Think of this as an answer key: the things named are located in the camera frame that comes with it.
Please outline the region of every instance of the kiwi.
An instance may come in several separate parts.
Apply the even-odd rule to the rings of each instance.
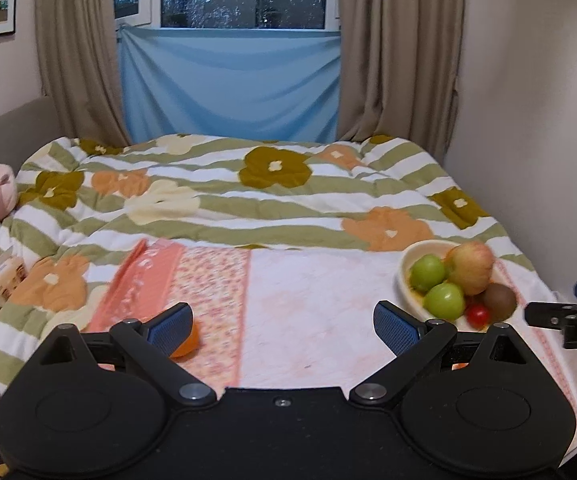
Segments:
[[[481,294],[481,302],[491,311],[491,323],[507,320],[517,308],[515,293],[501,283],[491,283]]]

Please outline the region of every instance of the bed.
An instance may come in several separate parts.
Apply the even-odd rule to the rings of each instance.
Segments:
[[[372,328],[401,304],[401,251],[477,238],[521,303],[555,301],[504,228],[417,145],[170,135],[125,149],[60,138],[17,176],[0,254],[28,278],[0,309],[0,393],[58,324],[88,332],[191,304],[198,350],[180,363],[227,386],[341,385],[392,359]],[[577,351],[510,322],[577,416]],[[577,433],[570,453],[577,449]]]

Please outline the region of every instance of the blue cloth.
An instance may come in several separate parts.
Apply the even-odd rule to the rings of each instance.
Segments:
[[[135,142],[174,133],[335,138],[338,32],[123,27],[119,50]]]

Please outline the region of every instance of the red apple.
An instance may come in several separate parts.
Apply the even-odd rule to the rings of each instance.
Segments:
[[[495,255],[488,245],[473,241],[448,251],[444,259],[447,280],[462,287],[467,296],[476,296],[491,283]]]

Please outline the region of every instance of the green apple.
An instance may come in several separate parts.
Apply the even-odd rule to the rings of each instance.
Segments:
[[[426,254],[411,267],[411,286],[425,294],[446,278],[444,262],[434,254]]]
[[[462,289],[455,283],[440,283],[424,297],[424,308],[435,317],[454,321],[466,308]]]

